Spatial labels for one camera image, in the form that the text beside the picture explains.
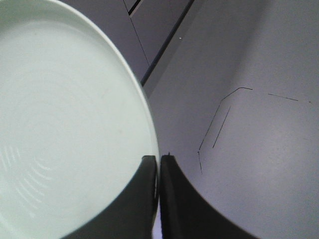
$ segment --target dark edge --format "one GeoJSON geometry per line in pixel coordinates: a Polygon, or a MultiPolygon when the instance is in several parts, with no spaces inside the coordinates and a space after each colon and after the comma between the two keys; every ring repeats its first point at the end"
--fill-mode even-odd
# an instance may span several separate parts
{"type": "Polygon", "coordinates": [[[139,3],[141,2],[141,0],[137,0],[134,5],[131,7],[131,9],[128,11],[129,16],[131,16],[132,12],[135,10],[135,8],[139,5],[139,3]]]}
{"type": "Polygon", "coordinates": [[[184,11],[182,12],[181,16],[179,17],[179,19],[177,20],[177,23],[174,25],[172,31],[169,33],[167,39],[165,40],[164,44],[162,45],[162,47],[160,48],[158,54],[156,55],[155,59],[153,60],[153,62],[151,63],[151,65],[149,66],[148,70],[146,71],[145,75],[143,76],[142,80],[141,80],[141,85],[144,86],[146,81],[148,80],[148,78],[150,77],[152,71],[154,70],[155,66],[157,65],[157,63],[159,62],[161,56],[163,55],[163,53],[165,52],[168,44],[170,43],[171,39],[173,38],[174,34],[176,33],[178,27],[180,26],[180,24],[182,23],[182,21],[184,20],[186,14],[188,13],[190,7],[192,6],[194,0],[190,0],[189,3],[187,4],[187,6],[185,7],[184,11]]]}

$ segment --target ceramic plate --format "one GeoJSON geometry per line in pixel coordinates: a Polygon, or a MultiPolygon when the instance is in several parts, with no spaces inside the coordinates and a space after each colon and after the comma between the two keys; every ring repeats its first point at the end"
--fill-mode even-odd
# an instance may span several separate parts
{"type": "Polygon", "coordinates": [[[0,238],[72,232],[144,155],[159,155],[147,102],[101,30],[55,0],[0,0],[0,238]]]}

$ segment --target drawn line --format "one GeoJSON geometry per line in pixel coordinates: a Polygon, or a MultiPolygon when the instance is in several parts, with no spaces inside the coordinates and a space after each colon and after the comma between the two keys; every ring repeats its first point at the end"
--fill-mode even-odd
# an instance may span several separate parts
{"type": "Polygon", "coordinates": [[[200,146],[199,146],[198,151],[200,151],[200,149],[201,149],[201,147],[202,147],[202,145],[203,145],[203,143],[204,143],[204,141],[205,141],[205,139],[206,139],[206,136],[207,136],[207,134],[208,134],[208,132],[209,132],[209,130],[210,130],[210,127],[212,126],[212,124],[213,124],[213,122],[214,122],[215,116],[217,115],[217,112],[218,112],[218,110],[219,110],[219,107],[220,107],[221,103],[223,102],[224,99],[226,99],[226,98],[229,97],[231,94],[233,94],[233,93],[235,93],[236,91],[238,91],[239,89],[246,89],[246,90],[250,90],[250,91],[253,90],[253,89],[247,88],[247,87],[239,87],[239,88],[237,88],[236,90],[234,90],[233,92],[231,92],[231,93],[229,93],[228,95],[226,95],[224,98],[222,98],[222,100],[219,102],[219,105],[218,105],[217,110],[216,110],[216,112],[215,112],[215,114],[214,114],[214,116],[213,116],[213,119],[211,120],[211,122],[210,122],[210,124],[209,124],[208,130],[206,131],[206,134],[205,134],[205,136],[204,136],[202,142],[200,143],[200,146]]]}
{"type": "Polygon", "coordinates": [[[203,171],[201,169],[201,162],[200,162],[200,155],[199,155],[199,151],[197,151],[198,154],[198,161],[199,161],[199,166],[200,166],[200,173],[203,174],[203,171]]]}
{"type": "Polygon", "coordinates": [[[218,137],[219,137],[219,134],[220,134],[220,132],[221,132],[221,129],[223,128],[224,123],[225,123],[225,121],[226,121],[226,119],[227,119],[227,116],[228,116],[228,113],[229,113],[229,111],[230,111],[230,108],[231,108],[231,106],[229,107],[229,109],[228,109],[228,111],[227,111],[227,114],[226,114],[226,117],[225,117],[225,119],[224,119],[224,121],[223,121],[223,124],[221,125],[221,128],[220,128],[220,130],[219,130],[219,132],[218,132],[218,135],[217,135],[217,138],[216,138],[216,140],[215,140],[215,142],[214,142],[213,148],[215,147],[215,144],[216,144],[216,142],[217,142],[217,139],[218,139],[218,137]]]}
{"type": "Polygon", "coordinates": [[[209,132],[209,130],[210,130],[210,127],[211,127],[211,125],[212,125],[213,122],[214,122],[215,116],[217,115],[217,112],[218,112],[218,110],[219,110],[219,107],[220,107],[220,103],[219,103],[219,105],[218,105],[218,107],[217,107],[217,110],[216,110],[214,116],[213,116],[213,119],[211,120],[211,122],[210,122],[210,124],[209,124],[208,130],[206,131],[206,134],[205,134],[205,136],[204,136],[202,142],[200,143],[200,146],[199,146],[198,151],[200,151],[200,148],[201,148],[201,146],[203,145],[204,140],[206,139],[206,136],[207,136],[207,134],[208,134],[208,132],[209,132]]]}
{"type": "Polygon", "coordinates": [[[293,99],[293,98],[289,98],[289,97],[285,97],[285,96],[277,96],[277,97],[284,98],[284,99],[288,99],[288,100],[292,100],[292,101],[299,101],[299,100],[296,100],[296,99],[293,99]]]}

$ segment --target cabinet door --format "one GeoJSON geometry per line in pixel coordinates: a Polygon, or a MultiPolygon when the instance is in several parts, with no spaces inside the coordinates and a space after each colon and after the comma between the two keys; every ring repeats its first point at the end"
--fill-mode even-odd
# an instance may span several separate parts
{"type": "Polygon", "coordinates": [[[149,64],[122,0],[62,0],[92,20],[113,41],[139,80],[149,64]]]}
{"type": "Polygon", "coordinates": [[[189,0],[143,0],[131,15],[146,54],[152,63],[189,0]]]}

